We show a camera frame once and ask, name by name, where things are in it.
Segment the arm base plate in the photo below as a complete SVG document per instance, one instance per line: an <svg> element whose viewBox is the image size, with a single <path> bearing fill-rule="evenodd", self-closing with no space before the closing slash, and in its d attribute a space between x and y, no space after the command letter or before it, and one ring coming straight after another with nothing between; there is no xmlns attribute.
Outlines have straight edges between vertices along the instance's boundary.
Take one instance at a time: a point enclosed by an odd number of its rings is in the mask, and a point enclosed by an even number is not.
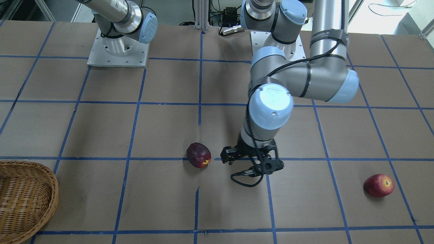
<svg viewBox="0 0 434 244"><path fill-rule="evenodd" d="M250 33L250 36L252 55L255 55L255 53L264 46L275 46L284 52L286 59L289 61L301 60L307 57L300 35L298 35L296 41L292 44L278 43L271 37L270 32L253 31Z"/></svg>
<svg viewBox="0 0 434 244"><path fill-rule="evenodd" d="M92 67L146 68L149 44L129 37L110 39L101 37L98 29L87 65Z"/></svg>

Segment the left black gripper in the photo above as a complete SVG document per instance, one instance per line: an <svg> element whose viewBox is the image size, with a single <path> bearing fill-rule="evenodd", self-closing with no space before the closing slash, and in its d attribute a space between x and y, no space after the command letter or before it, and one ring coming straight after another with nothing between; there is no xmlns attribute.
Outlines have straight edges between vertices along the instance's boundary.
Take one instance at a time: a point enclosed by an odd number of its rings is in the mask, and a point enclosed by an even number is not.
<svg viewBox="0 0 434 244"><path fill-rule="evenodd" d="M255 148L248 145L248 140L238 137L237 148L240 150L242 157L239 160L249 159L253 164L249 170L253 176L270 175L284 167L284 163L279 159L277 145L274 139L265 142L262 148Z"/></svg>

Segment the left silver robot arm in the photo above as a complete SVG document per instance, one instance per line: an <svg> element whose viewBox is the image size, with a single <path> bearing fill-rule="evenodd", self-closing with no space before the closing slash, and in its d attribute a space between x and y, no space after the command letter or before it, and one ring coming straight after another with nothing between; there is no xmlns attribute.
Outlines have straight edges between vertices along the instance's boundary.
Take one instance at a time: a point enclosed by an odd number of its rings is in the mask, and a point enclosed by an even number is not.
<svg viewBox="0 0 434 244"><path fill-rule="evenodd" d="M245 29L269 32L264 46L253 55L243 128L235 148L226 147L223 162L248 156L250 175L271 174L283 168L272 159L277 153L274 136L290 118L294 97L324 102L347 103L357 93L359 78L346 68L349 43L348 4L344 0L316 0L310 55L290 60L285 47L293 47L307 17L298 0L245 0L241 23Z"/></svg>

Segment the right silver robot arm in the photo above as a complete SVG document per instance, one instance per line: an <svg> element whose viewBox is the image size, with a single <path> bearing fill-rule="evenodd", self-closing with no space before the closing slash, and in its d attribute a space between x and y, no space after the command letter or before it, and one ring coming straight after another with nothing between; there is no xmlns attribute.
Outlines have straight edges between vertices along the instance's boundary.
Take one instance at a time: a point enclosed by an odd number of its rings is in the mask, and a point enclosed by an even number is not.
<svg viewBox="0 0 434 244"><path fill-rule="evenodd" d="M146 12L127 0L81 0L79 3L91 9L99 25L88 65L145 66L149 43L158 29L153 12ZM290 117L293 97L283 83L273 78L276 73L273 70L262 76L251 74L248 104L237 144L224 147L220 156L229 165L248 157L252 166L232 174L232 179L270 175L284 167L274 136Z"/></svg>

